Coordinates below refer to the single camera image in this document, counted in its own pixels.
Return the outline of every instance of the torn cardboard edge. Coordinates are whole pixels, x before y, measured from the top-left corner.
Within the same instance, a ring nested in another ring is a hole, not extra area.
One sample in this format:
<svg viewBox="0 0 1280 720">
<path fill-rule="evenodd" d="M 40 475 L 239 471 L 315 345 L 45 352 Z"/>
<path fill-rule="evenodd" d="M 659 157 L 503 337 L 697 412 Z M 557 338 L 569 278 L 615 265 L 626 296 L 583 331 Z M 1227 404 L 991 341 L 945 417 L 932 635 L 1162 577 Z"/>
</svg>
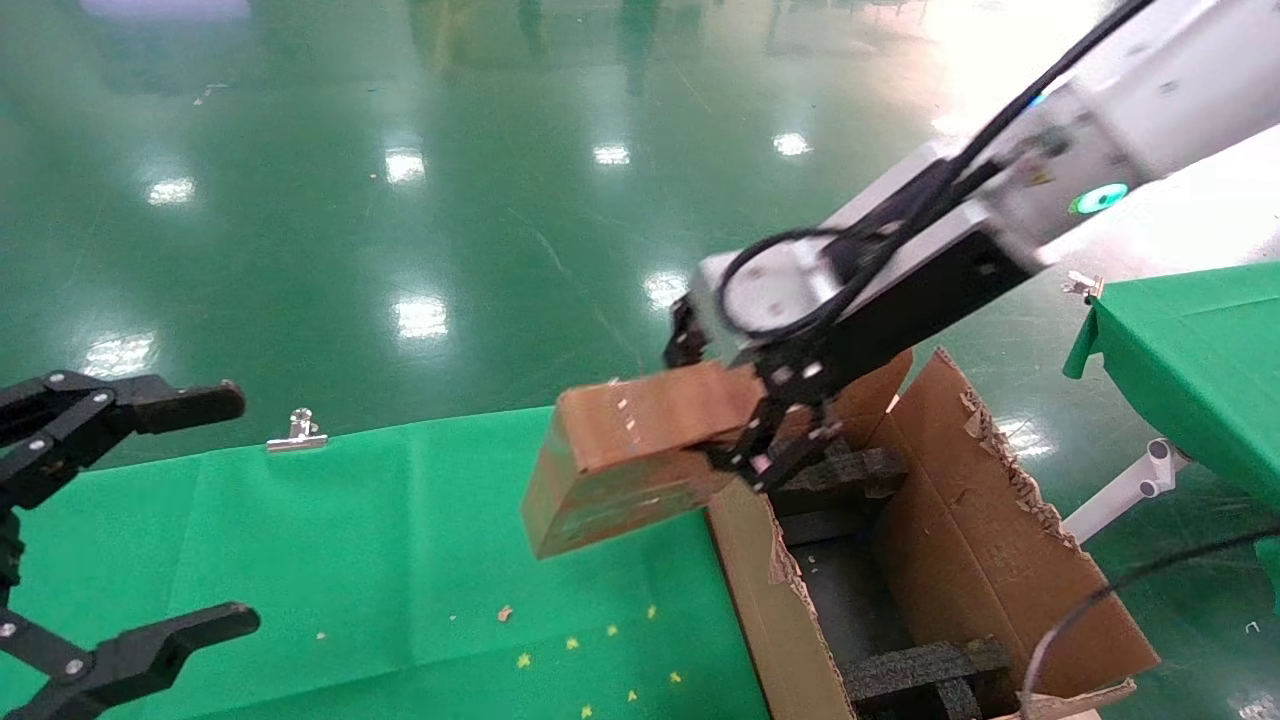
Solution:
<svg viewBox="0 0 1280 720">
<path fill-rule="evenodd" d="M 946 350 L 937 348 L 934 357 L 960 373 L 960 368 Z M 1046 534 L 1079 552 L 1080 546 L 1075 542 L 1075 537 L 1062 528 L 1062 515 L 1059 514 L 1057 507 L 1044 501 L 1044 497 L 1041 496 L 1039 483 L 1018 464 L 1018 454 L 1014 451 L 1012 443 L 1009 442 L 1009 436 L 996 424 L 991 409 L 982 401 L 978 391 L 969 384 L 968 379 L 965 379 L 965 391 L 960 396 L 960 402 L 964 404 L 966 410 L 973 413 L 969 420 L 965 421 L 964 430 L 969 433 L 969 437 L 978 441 L 979 447 L 1000 461 L 1000 465 L 1005 469 L 1005 475 L 1009 478 L 1009 484 L 1018 493 L 1018 507 L 1034 515 Z"/>
</svg>

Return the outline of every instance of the green table cover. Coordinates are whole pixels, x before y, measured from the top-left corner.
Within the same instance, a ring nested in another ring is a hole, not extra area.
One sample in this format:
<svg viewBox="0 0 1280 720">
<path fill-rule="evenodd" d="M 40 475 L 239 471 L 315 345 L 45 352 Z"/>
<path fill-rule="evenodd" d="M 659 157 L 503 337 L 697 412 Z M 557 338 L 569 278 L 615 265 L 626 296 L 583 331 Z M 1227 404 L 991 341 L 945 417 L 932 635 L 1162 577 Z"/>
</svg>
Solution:
<svg viewBox="0 0 1280 720">
<path fill-rule="evenodd" d="M 1280 509 L 1280 263 L 1108 283 L 1064 373 L 1093 352 L 1152 427 Z M 1280 589 L 1280 542 L 1257 556 Z"/>
<path fill-rule="evenodd" d="M 26 514 L 13 607 L 90 647 L 261 614 L 116 720 L 768 717 L 700 514 L 534 560 L 518 509 L 549 414 L 84 474 Z M 41 679 L 0 655 L 0 715 Z"/>
</svg>

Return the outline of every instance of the shiny floor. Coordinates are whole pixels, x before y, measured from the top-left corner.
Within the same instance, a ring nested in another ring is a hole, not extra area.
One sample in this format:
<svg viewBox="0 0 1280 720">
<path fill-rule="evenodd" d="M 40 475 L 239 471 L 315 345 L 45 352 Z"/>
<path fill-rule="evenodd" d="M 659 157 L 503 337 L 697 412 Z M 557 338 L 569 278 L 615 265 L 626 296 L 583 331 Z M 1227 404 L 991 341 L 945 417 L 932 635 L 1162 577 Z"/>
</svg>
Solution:
<svg viewBox="0 0 1280 720">
<path fill-rule="evenodd" d="M 8 0 L 0 378 L 248 393 L 244 419 L 134 438 L 119 464 L 259 443 L 300 405 L 347 433 L 657 370 L 695 260 L 812 224 L 920 141 L 973 131 L 1107 5 Z M 1107 242 L 1064 270 L 1277 247 L 1280 195 L 1229 187 L 1197 222 L 1157 195 L 1091 227 Z M 941 341 L 1070 510 L 1153 430 L 1098 368 L 1061 377 L 1084 307 L 1060 282 Z M 1262 518 L 1193 469 L 1089 550 L 1116 574 Z M 1106 717 L 1280 717 L 1280 621 L 1248 552 L 1125 598 L 1165 662 Z"/>
</svg>

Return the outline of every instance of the wrinkled green cloth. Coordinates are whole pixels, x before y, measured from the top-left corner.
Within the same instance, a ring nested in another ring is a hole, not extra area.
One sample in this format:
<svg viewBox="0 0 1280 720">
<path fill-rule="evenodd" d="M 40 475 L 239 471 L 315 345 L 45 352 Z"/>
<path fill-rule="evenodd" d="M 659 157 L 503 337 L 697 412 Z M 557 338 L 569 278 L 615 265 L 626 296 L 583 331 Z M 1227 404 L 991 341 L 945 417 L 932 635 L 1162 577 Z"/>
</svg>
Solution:
<svg viewBox="0 0 1280 720">
<path fill-rule="evenodd" d="M 90 647 L 261 614 L 118 720 L 768 717 L 701 514 L 534 560 L 520 502 L 549 415 L 87 473 L 24 515 L 13 607 Z M 0 655 L 0 715 L 41 680 Z"/>
<path fill-rule="evenodd" d="M 1280 263 L 1108 283 L 1062 372 L 1093 352 L 1152 427 L 1280 510 Z M 1280 543 L 1257 556 L 1280 591 Z"/>
</svg>

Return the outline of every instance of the black cable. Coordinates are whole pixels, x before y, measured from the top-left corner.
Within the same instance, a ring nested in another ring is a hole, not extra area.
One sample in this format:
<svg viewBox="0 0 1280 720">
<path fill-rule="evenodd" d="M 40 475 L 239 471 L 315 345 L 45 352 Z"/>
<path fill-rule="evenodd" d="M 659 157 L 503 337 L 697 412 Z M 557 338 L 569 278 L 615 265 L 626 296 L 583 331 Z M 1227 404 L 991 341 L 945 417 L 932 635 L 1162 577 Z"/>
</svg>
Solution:
<svg viewBox="0 0 1280 720">
<path fill-rule="evenodd" d="M 1242 544 L 1249 544 L 1260 539 L 1280 537 L 1280 525 L 1268 528 L 1266 530 L 1258 530 L 1256 533 L 1247 533 L 1243 536 L 1236 536 L 1230 539 L 1217 541 L 1208 544 L 1202 544 L 1199 547 L 1193 547 L 1190 550 L 1184 550 L 1181 552 L 1175 552 L 1166 557 L 1161 557 L 1153 562 L 1148 562 L 1137 570 L 1128 573 L 1125 577 L 1120 578 L 1114 583 L 1098 588 L 1089 593 L 1079 605 L 1076 605 L 1070 612 L 1062 616 L 1056 625 L 1050 628 L 1039 642 L 1036 643 L 1036 651 L 1032 652 L 1030 662 L 1027 665 L 1027 674 L 1023 675 L 1023 692 L 1020 696 L 1021 708 L 1018 711 L 1019 717 L 1023 720 L 1030 720 L 1030 711 L 1028 706 L 1030 705 L 1032 692 L 1036 689 L 1036 683 L 1039 680 L 1041 669 L 1044 665 L 1044 656 L 1048 653 L 1048 646 L 1053 644 L 1053 641 L 1059 638 L 1062 633 L 1069 630 L 1071 625 L 1075 625 L 1084 618 L 1084 614 L 1093 609 L 1094 605 L 1102 602 L 1111 594 L 1137 583 L 1138 580 L 1149 578 L 1156 573 L 1167 570 L 1174 565 L 1180 565 L 1189 560 L 1196 560 L 1197 557 L 1203 557 L 1206 555 L 1212 555 L 1215 552 L 1221 552 L 1224 550 L 1231 550 L 1233 547 L 1240 547 Z"/>
<path fill-rule="evenodd" d="M 1011 102 L 1005 105 L 1005 108 L 996 114 L 995 118 L 983 127 L 978 135 L 969 141 L 969 145 L 948 161 L 946 172 L 941 173 L 937 179 L 931 183 L 931 187 L 925 192 L 920 193 L 916 202 L 914 202 L 910 210 L 904 215 L 902 223 L 890 234 L 890 237 L 883 242 L 877 242 L 869 247 L 868 260 L 864 268 L 859 270 L 849 283 L 845 284 L 836 295 L 829 300 L 812 310 L 804 318 L 787 323 L 786 325 L 768 328 L 768 329 L 754 329 L 744 328 L 740 325 L 732 315 L 730 315 L 724 304 L 726 287 L 730 281 L 745 265 L 751 258 L 755 258 L 760 252 L 764 252 L 769 247 L 785 242 L 787 240 L 803 240 L 805 237 L 831 237 L 840 236 L 851 228 L 845 229 L 823 229 L 817 234 L 797 234 L 804 233 L 803 229 L 786 231 L 764 240 L 753 243 L 750 247 L 742 250 L 739 258 L 735 258 L 726 268 L 724 275 L 721 279 L 719 287 L 716 291 L 717 309 L 721 314 L 722 320 L 733 331 L 742 333 L 748 337 L 755 340 L 781 340 L 792 336 L 800 331 L 810 328 L 828 328 L 840 319 L 845 309 L 858 299 L 859 295 L 867 288 L 870 281 L 879 273 L 884 265 L 888 264 L 893 252 L 897 251 L 906 241 L 914 237 L 918 232 L 932 224 L 936 217 L 941 217 L 938 213 L 929 213 L 929 209 L 946 208 L 950 209 L 959 200 L 963 200 L 963 195 L 956 193 L 955 183 L 960 177 L 969 169 L 969 165 L 1000 136 L 1009 126 L 1014 122 L 1018 115 L 1025 110 L 1033 100 L 1036 100 L 1041 94 L 1048 90 L 1048 86 L 1053 83 L 1062 73 L 1071 69 L 1076 63 L 1080 61 L 1084 55 L 1098 46 L 1103 40 L 1106 40 L 1111 33 L 1120 28 L 1124 23 L 1129 22 L 1134 15 L 1151 5 L 1155 0 L 1129 0 L 1124 5 L 1116 8 L 1110 15 L 1102 19 L 1097 26 L 1093 27 L 1084 37 L 1076 41 L 1075 45 L 1070 47 L 1056 63 L 1050 65 L 1036 82 L 1027 86 Z"/>
</svg>

